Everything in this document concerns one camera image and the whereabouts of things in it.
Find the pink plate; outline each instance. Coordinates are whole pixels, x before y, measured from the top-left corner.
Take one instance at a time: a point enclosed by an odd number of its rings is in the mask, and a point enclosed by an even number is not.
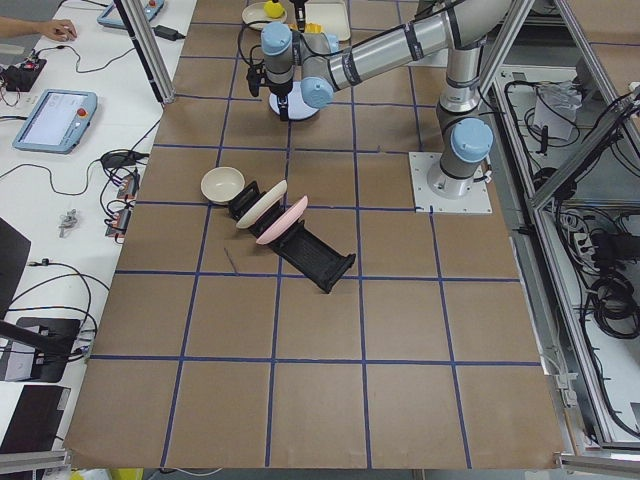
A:
[[[308,203],[309,201],[305,195],[293,204],[289,210],[280,215],[280,217],[258,237],[256,243],[258,245],[266,245],[267,243],[273,242],[302,216]]]

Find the table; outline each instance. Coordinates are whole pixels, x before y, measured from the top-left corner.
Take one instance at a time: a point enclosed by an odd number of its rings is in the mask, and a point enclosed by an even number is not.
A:
[[[78,39],[68,45],[81,55],[80,69],[96,68],[111,58],[131,48],[131,40],[124,31],[104,29],[96,22],[100,7],[86,3],[65,2],[57,14],[70,18],[78,28]],[[168,2],[158,17],[158,22],[186,31],[195,1]],[[159,40],[159,46],[171,74],[175,72],[182,42]],[[56,43],[44,38],[37,49],[49,48]],[[68,50],[52,50],[42,53],[48,63],[29,93],[23,93],[14,108],[0,105],[2,115],[27,115],[37,97],[47,88],[91,90],[98,95],[98,110],[80,144],[69,155],[22,152],[11,148],[11,142],[20,128],[19,122],[3,122],[0,128],[1,172],[4,173],[22,163],[47,166],[53,171],[53,182],[64,192],[79,192],[85,184],[85,171],[91,161],[108,150],[130,148],[160,118],[162,107],[156,102],[135,52],[115,61],[107,69],[96,73],[75,73],[76,57]],[[7,93],[7,100],[16,99]],[[155,131],[139,145],[139,151],[149,151]],[[0,216],[12,224],[32,242],[30,258],[68,263],[81,272],[94,275],[106,283],[111,282],[121,247],[113,239],[104,236],[104,213],[98,196],[106,177],[99,166],[90,170],[87,192],[82,196],[54,194],[48,186],[46,172],[39,169],[22,168],[0,180]],[[115,198],[116,189],[107,189],[105,199]],[[78,212],[78,224],[59,238],[60,215],[71,209]],[[55,275],[70,273],[60,267],[27,268],[18,292]],[[100,318],[106,301],[106,291],[93,284],[92,313]],[[52,282],[33,294],[24,297],[15,307],[36,305],[65,305],[86,307],[86,292],[77,278],[66,278]],[[65,311],[46,311],[34,316],[70,316]],[[24,312],[10,313],[8,321],[25,316]],[[80,390],[86,366],[82,362],[69,364],[60,385],[69,387],[71,395],[59,434],[64,437]],[[0,382],[0,438],[4,437],[23,384]],[[61,447],[56,440],[54,449]]]
[[[243,6],[196,5],[65,441],[73,464],[553,466],[563,446],[495,192],[492,215],[414,211],[407,152],[442,148],[443,72],[398,68],[280,123],[244,84]],[[409,10],[349,6],[352,42]],[[248,31],[244,48],[257,42]],[[219,165],[263,190],[286,178],[287,205],[309,196],[307,228],[357,253],[331,294],[206,202],[200,178]]]

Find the black stand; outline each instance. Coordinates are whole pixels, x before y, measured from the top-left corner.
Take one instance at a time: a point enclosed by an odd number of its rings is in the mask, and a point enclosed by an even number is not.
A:
[[[40,327],[40,333],[21,327]],[[36,349],[31,380],[59,382],[79,331],[80,320],[77,319],[23,317],[18,320],[17,325],[0,321],[0,337],[13,340],[10,348],[0,357],[2,378],[6,373],[10,350],[13,348],[20,351],[22,344]]]
[[[255,204],[264,193],[258,184],[251,182],[242,192],[229,202],[229,213],[235,220]],[[257,238],[262,235],[280,215],[284,207],[276,204],[267,210],[249,231]],[[326,243],[309,232],[304,221],[297,221],[280,237],[269,244],[269,248],[297,268],[325,293],[331,292],[335,283],[351,268],[356,259],[354,253],[346,257],[340,255]]]

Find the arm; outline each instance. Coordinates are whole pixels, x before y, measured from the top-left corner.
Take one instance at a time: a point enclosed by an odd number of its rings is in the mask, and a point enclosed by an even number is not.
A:
[[[419,20],[337,52],[324,34],[289,31],[271,23],[262,33],[265,82],[286,108],[294,65],[302,66],[304,101],[315,108],[330,103],[333,93],[356,86],[388,70],[448,48],[443,107],[455,113],[475,108],[477,67],[484,36],[504,18],[512,0],[442,0]]]
[[[34,34],[44,35],[51,40],[59,42],[74,40],[77,36],[76,28],[71,20],[30,22],[15,18],[0,17],[0,38]]]

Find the person's hand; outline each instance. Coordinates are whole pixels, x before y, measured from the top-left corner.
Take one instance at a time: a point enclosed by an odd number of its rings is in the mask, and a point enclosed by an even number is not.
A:
[[[38,24],[38,32],[51,40],[66,42],[78,36],[71,20],[50,20]]]

